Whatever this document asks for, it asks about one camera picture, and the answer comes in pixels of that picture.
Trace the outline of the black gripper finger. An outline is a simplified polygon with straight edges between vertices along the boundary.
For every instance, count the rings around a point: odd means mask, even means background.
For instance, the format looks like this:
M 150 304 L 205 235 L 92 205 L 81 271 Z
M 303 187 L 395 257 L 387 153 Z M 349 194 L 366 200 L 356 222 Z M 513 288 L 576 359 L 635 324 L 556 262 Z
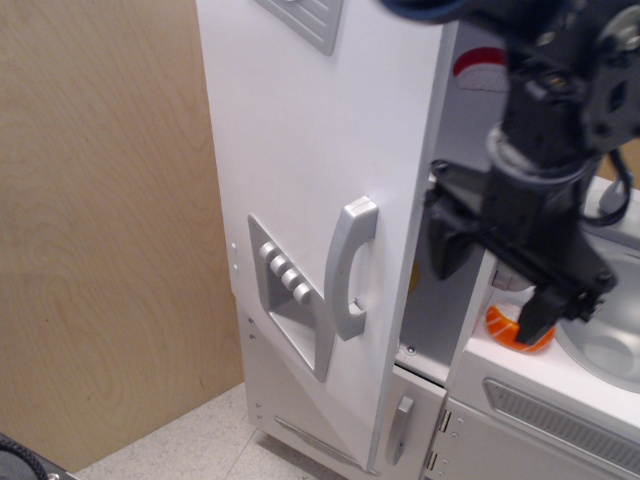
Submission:
M 448 279 L 475 254 L 477 227 L 477 217 L 459 204 L 436 202 L 429 208 L 427 242 L 437 279 Z
M 523 344 L 536 344 L 565 317 L 570 303 L 568 292 L 557 286 L 537 286 L 525 303 L 518 318 L 516 340 Z

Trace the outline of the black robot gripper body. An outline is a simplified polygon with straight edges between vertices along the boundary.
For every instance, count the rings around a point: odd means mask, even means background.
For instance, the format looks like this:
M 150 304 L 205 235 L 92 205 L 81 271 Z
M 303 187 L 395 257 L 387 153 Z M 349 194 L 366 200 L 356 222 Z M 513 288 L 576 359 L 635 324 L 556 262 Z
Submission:
M 477 243 L 537 286 L 568 292 L 565 319 L 589 321 L 616 285 L 612 269 L 581 230 L 582 209 L 593 178 L 584 169 L 565 178 L 482 172 L 448 160 L 431 164 L 435 185 L 425 209 L 451 202 L 478 219 Z

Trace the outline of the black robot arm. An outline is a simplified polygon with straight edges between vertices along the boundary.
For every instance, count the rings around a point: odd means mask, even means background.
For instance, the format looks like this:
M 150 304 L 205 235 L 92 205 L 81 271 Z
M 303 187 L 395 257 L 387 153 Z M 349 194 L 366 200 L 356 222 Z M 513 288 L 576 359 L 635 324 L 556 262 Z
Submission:
M 620 153 L 639 134 L 639 5 L 635 1 L 390 1 L 401 17 L 466 22 L 503 40 L 508 98 L 486 143 L 481 172 L 431 164 L 427 193 L 431 262 L 452 275 L 480 244 L 530 281 L 517 340 L 532 345 L 560 319 L 589 320 L 616 285 L 583 225 L 622 220 L 584 212 L 603 158 L 623 190 L 632 178 Z

